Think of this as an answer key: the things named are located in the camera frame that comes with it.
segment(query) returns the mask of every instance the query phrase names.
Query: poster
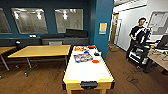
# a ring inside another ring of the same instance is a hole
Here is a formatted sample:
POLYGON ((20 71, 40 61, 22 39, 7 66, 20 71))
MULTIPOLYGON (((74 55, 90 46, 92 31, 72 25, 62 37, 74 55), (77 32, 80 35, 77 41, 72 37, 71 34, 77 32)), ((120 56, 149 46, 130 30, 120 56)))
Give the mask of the poster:
POLYGON ((107 23, 100 23, 99 34, 106 34, 107 23))

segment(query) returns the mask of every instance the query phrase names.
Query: wooden table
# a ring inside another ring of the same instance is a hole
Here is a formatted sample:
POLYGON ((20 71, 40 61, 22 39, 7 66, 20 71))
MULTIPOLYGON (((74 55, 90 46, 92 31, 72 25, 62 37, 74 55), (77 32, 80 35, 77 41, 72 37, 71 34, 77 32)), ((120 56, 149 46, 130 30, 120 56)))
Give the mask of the wooden table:
POLYGON ((6 52, 8 52, 8 51, 10 51, 10 50, 12 50, 12 49, 15 49, 16 47, 0 47, 0 57, 1 57, 1 59, 2 59, 2 62, 4 63, 4 65, 5 65, 5 67, 6 67, 6 69, 9 71, 9 67, 8 67, 8 65, 6 64, 6 62, 5 62, 5 60, 4 60, 4 58, 3 58, 3 56, 2 56, 2 54, 4 54, 4 53, 6 53, 6 52))
POLYGON ((144 70, 145 73, 149 72, 149 69, 151 68, 153 61, 159 64, 164 69, 168 70, 168 56, 166 56, 165 54, 162 54, 161 52, 163 51, 168 51, 168 50, 157 50, 157 49, 149 50, 147 66, 144 70))
POLYGON ((71 45, 42 45, 42 46, 27 46, 11 55, 8 58, 26 57, 30 69, 32 68, 29 57, 43 56, 65 56, 67 64, 67 55, 69 54, 71 45))
POLYGON ((99 60, 99 63, 94 64, 92 63, 92 60, 76 63, 74 55, 83 54, 83 51, 74 51, 73 49, 63 78, 63 89, 67 90, 68 94, 72 94, 72 90, 84 89, 100 89, 100 94, 105 94, 106 89, 114 88, 114 78, 112 77, 102 57, 94 56, 95 52, 98 52, 98 50, 89 50, 89 54, 93 57, 93 60, 99 60), (94 81, 93 83, 96 83, 97 86, 93 88, 93 84, 90 84, 88 87, 84 88, 82 86, 83 81, 85 81, 86 84, 94 81))

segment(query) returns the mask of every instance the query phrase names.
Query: person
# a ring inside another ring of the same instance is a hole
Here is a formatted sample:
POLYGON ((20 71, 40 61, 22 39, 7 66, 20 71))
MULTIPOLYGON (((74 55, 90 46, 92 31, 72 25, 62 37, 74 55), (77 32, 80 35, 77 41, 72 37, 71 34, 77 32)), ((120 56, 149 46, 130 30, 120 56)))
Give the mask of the person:
POLYGON ((146 21, 146 18, 140 18, 138 20, 138 25, 133 27, 132 30, 131 30, 131 33, 129 34, 129 36, 131 37, 131 42, 130 42, 130 46, 126 52, 126 59, 128 60, 129 59, 129 54, 130 54, 130 51, 133 50, 133 52, 136 51, 136 47, 134 46, 136 42, 139 42, 139 38, 140 38, 140 34, 137 34, 136 33, 138 32, 138 30, 140 30, 141 28, 144 28, 143 27, 143 24, 145 23, 146 21))

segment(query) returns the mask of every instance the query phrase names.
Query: table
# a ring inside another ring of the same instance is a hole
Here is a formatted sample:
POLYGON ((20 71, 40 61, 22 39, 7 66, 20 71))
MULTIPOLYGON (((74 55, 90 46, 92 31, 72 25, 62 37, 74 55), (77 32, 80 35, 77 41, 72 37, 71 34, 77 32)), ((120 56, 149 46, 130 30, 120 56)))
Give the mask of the table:
POLYGON ((67 55, 69 54, 71 45, 41 45, 41 46, 27 46, 11 55, 8 58, 19 58, 25 57, 27 59, 28 65, 31 68, 29 57, 43 57, 43 56, 65 56, 65 61, 67 64, 67 55))
POLYGON ((164 69, 168 70, 168 56, 162 54, 163 51, 168 51, 168 50, 157 50, 157 49, 149 50, 147 66, 144 70, 145 73, 149 72, 149 69, 151 68, 153 61, 159 64, 164 69))
POLYGON ((75 47, 63 78, 63 89, 67 90, 68 94, 71 94, 72 90, 84 89, 100 89, 100 94, 105 94, 106 89, 113 89, 115 81, 104 60, 101 56, 94 55, 98 50, 90 49, 89 54, 93 60, 99 60, 99 63, 94 64, 92 61, 76 63, 74 55, 83 54, 83 51, 74 51, 75 47))
POLYGON ((12 49, 15 49, 16 47, 0 47, 0 57, 1 57, 1 59, 2 59, 2 62, 3 62, 3 64, 5 65, 5 67, 6 67, 6 69, 9 71, 9 67, 8 67, 8 65, 6 64, 6 62, 5 62, 5 60, 4 60, 4 58, 3 58, 3 56, 2 56, 2 54, 4 54, 4 53, 6 53, 6 52, 8 52, 8 51, 10 51, 10 50, 12 50, 12 49))

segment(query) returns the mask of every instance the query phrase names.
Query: white wall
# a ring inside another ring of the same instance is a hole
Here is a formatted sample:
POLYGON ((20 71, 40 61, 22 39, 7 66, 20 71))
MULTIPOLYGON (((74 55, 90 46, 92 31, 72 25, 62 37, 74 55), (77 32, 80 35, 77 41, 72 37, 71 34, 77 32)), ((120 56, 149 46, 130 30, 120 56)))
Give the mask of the white wall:
MULTIPOLYGON (((113 11, 114 13, 119 12, 119 19, 122 19, 122 25, 117 45, 124 50, 127 50, 130 43, 130 38, 128 35, 131 31, 131 28, 138 24, 138 19, 145 17, 147 18, 147 22, 149 22, 150 16, 153 11, 168 11, 168 0, 138 0, 136 2, 117 6, 113 11), (126 10, 145 4, 147 4, 147 6, 126 10)), ((150 39, 151 41, 155 41, 157 39, 160 39, 161 37, 162 35, 151 35, 150 39)))
MULTIPOLYGON (((147 8, 145 11, 145 17, 147 18, 147 21, 150 20, 153 11, 168 12, 168 0, 148 0, 147 8)), ((150 41, 161 39, 161 37, 162 35, 152 35, 150 37, 150 41)))
POLYGON ((117 45, 127 50, 130 44, 129 33, 131 29, 138 25, 138 19, 144 17, 145 7, 131 9, 119 12, 119 19, 122 19, 121 29, 118 37, 117 45))

